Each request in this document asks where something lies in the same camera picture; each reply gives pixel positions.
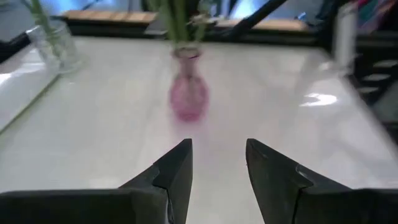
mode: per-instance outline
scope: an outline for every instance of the white table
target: white table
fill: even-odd
[[[193,139],[188,224],[263,223],[247,138],[352,188],[397,187],[395,147],[319,50],[205,44],[199,123],[174,119],[175,68],[157,40],[76,38],[83,70],[57,80],[0,135],[0,191],[118,187]]]

